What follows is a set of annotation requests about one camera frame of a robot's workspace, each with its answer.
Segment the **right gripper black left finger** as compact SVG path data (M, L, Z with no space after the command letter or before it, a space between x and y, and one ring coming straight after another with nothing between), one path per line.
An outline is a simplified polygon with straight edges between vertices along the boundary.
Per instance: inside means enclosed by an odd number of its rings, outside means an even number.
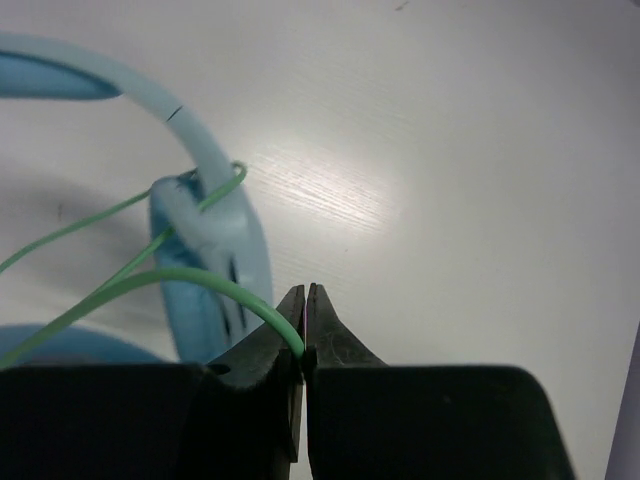
M1 372L1 475L285 479L301 384L268 326L205 364L72 327Z

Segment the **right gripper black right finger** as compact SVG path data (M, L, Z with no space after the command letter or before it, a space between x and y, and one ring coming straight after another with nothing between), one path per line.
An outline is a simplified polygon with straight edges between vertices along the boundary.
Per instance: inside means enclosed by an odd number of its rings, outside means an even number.
M390 366L321 285L306 307L307 438L317 479L571 479L548 397L504 365Z

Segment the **light blue headphones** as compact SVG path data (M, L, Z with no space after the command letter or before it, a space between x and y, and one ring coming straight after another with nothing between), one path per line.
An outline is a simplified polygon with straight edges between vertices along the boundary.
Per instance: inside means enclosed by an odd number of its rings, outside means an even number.
M5 364L54 351L72 337L117 347L76 322L137 289L138 267L155 263L178 357L207 363L261 324L272 301L272 276L260 221L242 183L246 167L231 161L197 117L173 94L130 67L80 47L40 37L1 37L1 94L5 98L102 100L127 96L182 143L192 171L159 179L150 203L150 243L79 304L35 330L3 356Z

